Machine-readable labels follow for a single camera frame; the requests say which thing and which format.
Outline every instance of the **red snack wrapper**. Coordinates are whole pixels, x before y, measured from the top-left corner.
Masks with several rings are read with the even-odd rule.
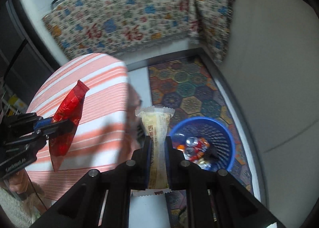
[[[88,90],[89,88],[82,81],[78,80],[78,83],[65,97],[53,116],[53,123],[69,119],[74,124],[74,128],[70,133],[49,139],[49,152],[54,171],[59,170],[64,156],[69,151],[82,117],[84,97]]]

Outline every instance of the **screw head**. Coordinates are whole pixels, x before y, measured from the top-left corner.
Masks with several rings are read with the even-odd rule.
[[[189,161],[187,161],[187,160],[181,161],[181,166],[183,166],[183,167],[188,167],[189,165],[190,165],[190,162],[189,162]]]
[[[127,166],[134,166],[136,164],[136,162],[134,161],[134,160],[128,160],[128,161],[126,161],[126,165]]]
[[[99,173],[99,171],[97,169],[92,169],[92,170],[89,170],[89,176],[90,177],[95,177],[97,176],[97,174]]]
[[[221,175],[222,177],[224,177],[228,174],[228,171],[225,169],[220,169],[220,170],[218,170],[218,174]]]

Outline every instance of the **rug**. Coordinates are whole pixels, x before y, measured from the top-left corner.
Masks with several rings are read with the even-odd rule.
[[[159,63],[148,68],[153,105],[175,109],[170,129],[182,120],[206,116],[221,122],[231,132],[236,154],[231,174],[253,194],[251,172],[237,128],[212,76],[199,57]],[[185,191],[167,193],[171,227],[181,227],[178,216],[186,207]]]

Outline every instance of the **floral patterned cover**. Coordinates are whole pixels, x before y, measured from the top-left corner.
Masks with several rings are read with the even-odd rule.
[[[232,0],[65,0],[43,21],[70,60],[189,36],[222,61],[231,18]]]

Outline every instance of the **snack bar wrapper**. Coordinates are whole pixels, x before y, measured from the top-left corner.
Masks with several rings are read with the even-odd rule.
[[[151,169],[148,189],[133,191],[134,196],[158,195],[170,192],[167,183],[165,164],[165,138],[168,125],[175,109],[151,106],[136,111],[136,116],[142,118],[147,134],[152,139]]]
[[[49,139],[49,152],[54,171],[58,171],[66,153],[69,151],[75,132],[82,117],[83,102],[89,88],[80,80],[62,101],[53,116],[52,123],[70,119],[74,128],[70,133]]]

